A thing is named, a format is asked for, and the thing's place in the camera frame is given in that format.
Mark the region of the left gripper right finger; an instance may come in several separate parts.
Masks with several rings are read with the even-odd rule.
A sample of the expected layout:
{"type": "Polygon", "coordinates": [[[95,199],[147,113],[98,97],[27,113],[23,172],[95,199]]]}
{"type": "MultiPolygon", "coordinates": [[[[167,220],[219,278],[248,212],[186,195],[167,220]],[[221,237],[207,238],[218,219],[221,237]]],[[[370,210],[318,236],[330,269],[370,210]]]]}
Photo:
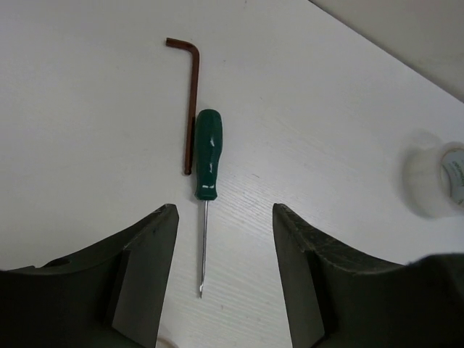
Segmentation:
{"type": "Polygon", "coordinates": [[[407,265],[346,245],[284,204],[273,235],[294,347],[461,347],[463,255],[407,265]]]}

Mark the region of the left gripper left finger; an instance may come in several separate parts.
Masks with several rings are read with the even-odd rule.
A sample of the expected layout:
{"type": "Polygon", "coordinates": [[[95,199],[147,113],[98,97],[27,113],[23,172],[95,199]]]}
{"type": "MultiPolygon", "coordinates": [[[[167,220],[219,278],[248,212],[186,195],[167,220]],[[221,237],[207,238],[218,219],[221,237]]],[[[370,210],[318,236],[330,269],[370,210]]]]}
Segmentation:
{"type": "Polygon", "coordinates": [[[3,347],[154,347],[178,231],[166,204],[43,267],[1,272],[3,347]]]}

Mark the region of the clear tape roll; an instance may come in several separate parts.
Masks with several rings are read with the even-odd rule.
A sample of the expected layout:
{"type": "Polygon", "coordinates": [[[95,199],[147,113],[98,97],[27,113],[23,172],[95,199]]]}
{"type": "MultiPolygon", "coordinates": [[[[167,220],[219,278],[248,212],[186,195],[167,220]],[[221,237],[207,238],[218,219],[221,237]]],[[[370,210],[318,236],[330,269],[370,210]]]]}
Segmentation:
{"type": "Polygon", "coordinates": [[[463,143],[416,133],[402,165],[402,186],[410,208],[425,218],[463,215],[463,143]]]}

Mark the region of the green handled screwdriver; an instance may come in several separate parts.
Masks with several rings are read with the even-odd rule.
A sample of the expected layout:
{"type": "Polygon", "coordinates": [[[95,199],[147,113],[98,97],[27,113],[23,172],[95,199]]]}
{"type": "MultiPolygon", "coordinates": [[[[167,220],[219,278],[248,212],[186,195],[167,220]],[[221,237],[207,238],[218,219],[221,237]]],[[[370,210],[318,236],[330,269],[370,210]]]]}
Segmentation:
{"type": "Polygon", "coordinates": [[[223,150],[223,122],[214,109],[202,110],[196,119],[194,154],[196,157],[195,197],[203,202],[202,270],[199,297],[202,298],[206,278],[208,203],[218,197],[217,180],[223,150]]]}

